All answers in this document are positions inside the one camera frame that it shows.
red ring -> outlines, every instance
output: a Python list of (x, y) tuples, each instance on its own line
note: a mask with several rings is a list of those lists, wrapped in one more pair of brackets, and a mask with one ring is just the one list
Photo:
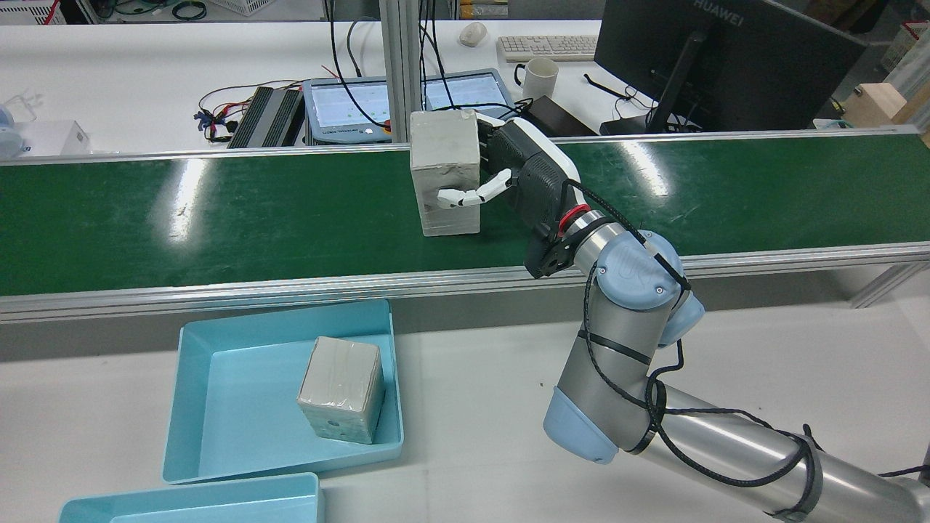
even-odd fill
[(566, 212), (566, 214), (562, 217), (562, 219), (559, 220), (559, 236), (562, 236), (565, 234), (565, 229), (568, 228), (568, 225), (574, 218), (576, 218), (579, 214), (584, 214), (585, 212), (588, 212), (590, 210), (591, 210), (591, 206), (589, 206), (588, 204), (580, 204), (580, 205), (576, 205), (575, 208)]

computer mouse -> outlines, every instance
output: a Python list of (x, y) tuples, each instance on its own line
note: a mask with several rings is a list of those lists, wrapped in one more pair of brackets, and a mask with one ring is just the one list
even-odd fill
[(474, 21), (465, 26), (465, 29), (463, 29), (458, 36), (458, 41), (463, 46), (475, 47), (485, 36), (487, 36), (487, 28), (485, 25), (480, 21)]

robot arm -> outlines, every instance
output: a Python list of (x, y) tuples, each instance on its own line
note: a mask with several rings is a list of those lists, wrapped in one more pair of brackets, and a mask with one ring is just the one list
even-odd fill
[(503, 194), (531, 229), (530, 274), (574, 265), (589, 275), (584, 322), (543, 423), (553, 441), (596, 463), (610, 463), (620, 449), (638, 454), (784, 521), (930, 522), (922, 483), (876, 476), (803, 436), (650, 380), (655, 351), (704, 312), (672, 245), (592, 210), (572, 183), (574, 164), (529, 123), (479, 116), (479, 142), (483, 169), (497, 175), (477, 200)]

monitor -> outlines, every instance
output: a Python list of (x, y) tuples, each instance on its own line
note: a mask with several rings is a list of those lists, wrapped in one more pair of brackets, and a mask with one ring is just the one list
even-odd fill
[(865, 49), (771, 0), (607, 0), (594, 60), (659, 101), (631, 131), (800, 129)]
[[(390, 119), (388, 85), (384, 76), (347, 78), (346, 86), (365, 112), (376, 121)], [(304, 82), (307, 105), (308, 143), (378, 143), (391, 141), (391, 135), (374, 126), (352, 103), (346, 87), (337, 78)], [(456, 105), (478, 105), (477, 111), (502, 117), (513, 106), (513, 100), (494, 69), (430, 76), (424, 84), (424, 106), (427, 111), (449, 107), (449, 93)]]

keyboard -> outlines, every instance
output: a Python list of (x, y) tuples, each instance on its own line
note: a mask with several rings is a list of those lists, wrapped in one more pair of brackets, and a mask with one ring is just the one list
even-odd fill
[(498, 49), (507, 61), (529, 61), (537, 57), (554, 61), (591, 61), (597, 36), (499, 36)]

